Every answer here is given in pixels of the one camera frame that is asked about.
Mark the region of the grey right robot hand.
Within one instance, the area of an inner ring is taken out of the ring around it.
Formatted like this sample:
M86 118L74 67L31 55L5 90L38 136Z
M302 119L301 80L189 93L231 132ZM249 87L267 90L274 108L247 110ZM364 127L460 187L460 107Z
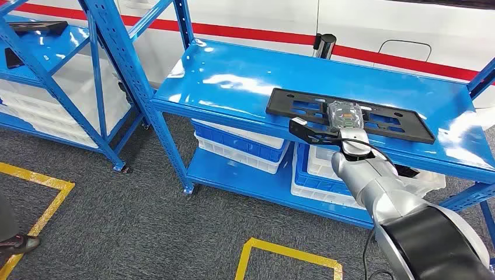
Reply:
M356 102L334 101L327 105L329 131L339 132L344 128L364 128L361 107Z

